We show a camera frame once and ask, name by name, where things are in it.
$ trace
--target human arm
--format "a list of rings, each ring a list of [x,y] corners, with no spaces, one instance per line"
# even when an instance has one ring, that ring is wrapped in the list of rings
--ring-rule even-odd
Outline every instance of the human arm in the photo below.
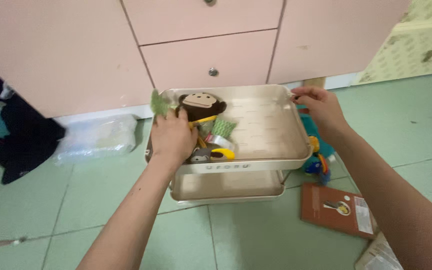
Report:
[[[403,268],[432,270],[432,203],[351,129],[334,93],[312,86],[292,92],[345,163]]]
[[[77,270],[139,269],[159,205],[172,177],[195,147],[185,110],[156,118],[153,155],[146,169],[108,220]]]

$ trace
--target cabinet door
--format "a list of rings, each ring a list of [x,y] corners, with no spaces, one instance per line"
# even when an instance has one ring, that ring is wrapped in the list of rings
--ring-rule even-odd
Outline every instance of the cabinet door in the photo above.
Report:
[[[276,30],[266,30],[148,45],[141,50],[159,90],[263,85],[275,38]],[[216,76],[209,74],[212,68]]]
[[[140,45],[277,28],[283,5],[283,0],[123,1]]]
[[[287,0],[269,83],[359,72],[409,0]]]
[[[0,77],[46,117],[149,101],[118,1],[0,0]]]

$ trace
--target sticker label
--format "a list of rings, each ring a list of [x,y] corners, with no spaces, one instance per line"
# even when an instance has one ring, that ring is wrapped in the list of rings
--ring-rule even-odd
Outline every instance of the sticker label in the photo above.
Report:
[[[366,201],[363,198],[354,197],[354,205],[356,206],[357,229],[361,232],[373,234],[373,225],[371,224],[371,216]]]

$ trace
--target brown book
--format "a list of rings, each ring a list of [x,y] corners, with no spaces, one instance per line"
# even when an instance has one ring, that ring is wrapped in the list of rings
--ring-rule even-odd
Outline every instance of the brown book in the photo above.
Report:
[[[359,194],[304,183],[301,219],[349,235],[374,239],[377,225]]]

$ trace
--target brown monkey plush toy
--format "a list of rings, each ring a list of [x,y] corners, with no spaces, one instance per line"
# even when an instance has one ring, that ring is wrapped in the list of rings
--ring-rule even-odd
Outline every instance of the brown monkey plush toy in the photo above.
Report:
[[[207,93],[181,95],[176,113],[183,107],[188,112],[188,121],[193,122],[213,115],[218,115],[226,110],[226,102],[217,100]]]

